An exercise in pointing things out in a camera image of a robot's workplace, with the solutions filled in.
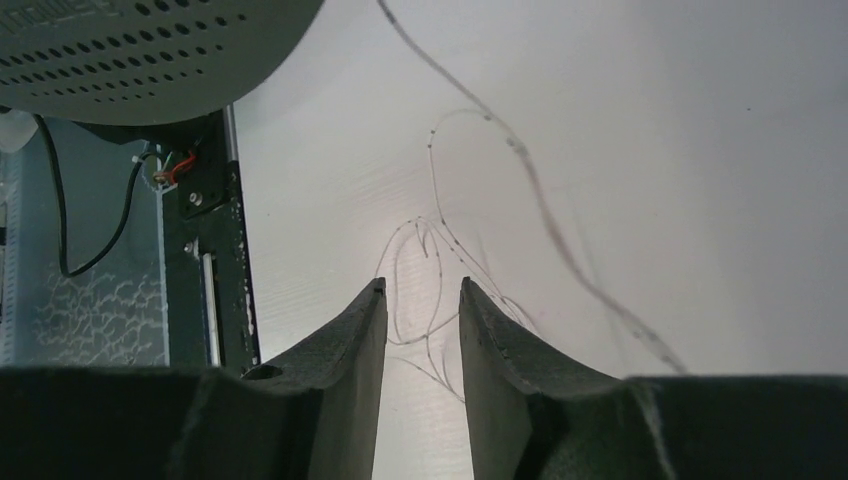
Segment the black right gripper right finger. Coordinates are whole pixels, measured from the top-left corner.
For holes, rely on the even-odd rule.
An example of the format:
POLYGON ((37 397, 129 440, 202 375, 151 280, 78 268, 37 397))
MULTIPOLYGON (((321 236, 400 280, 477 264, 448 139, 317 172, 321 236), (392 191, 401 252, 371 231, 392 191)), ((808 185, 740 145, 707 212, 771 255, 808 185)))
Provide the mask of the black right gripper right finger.
POLYGON ((561 353, 470 279, 459 331, 478 479, 843 479, 847 380, 618 379, 561 353))

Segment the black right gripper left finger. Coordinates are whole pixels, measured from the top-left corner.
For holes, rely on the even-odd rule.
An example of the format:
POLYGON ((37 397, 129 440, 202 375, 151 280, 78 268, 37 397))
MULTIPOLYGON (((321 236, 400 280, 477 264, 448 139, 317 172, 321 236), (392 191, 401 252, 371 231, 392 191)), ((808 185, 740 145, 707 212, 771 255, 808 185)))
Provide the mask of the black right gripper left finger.
POLYGON ((368 479, 386 283, 235 375, 216 367, 1 372, 5 479, 368 479))

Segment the dark grey perforated spool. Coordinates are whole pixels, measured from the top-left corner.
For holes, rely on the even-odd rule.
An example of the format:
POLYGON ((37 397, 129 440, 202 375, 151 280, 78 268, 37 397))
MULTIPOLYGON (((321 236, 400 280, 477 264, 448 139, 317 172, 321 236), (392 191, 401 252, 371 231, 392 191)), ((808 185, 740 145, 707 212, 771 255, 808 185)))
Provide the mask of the dark grey perforated spool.
POLYGON ((5 1, 1 103, 98 125, 200 117, 267 80, 321 7, 292 0, 5 1))

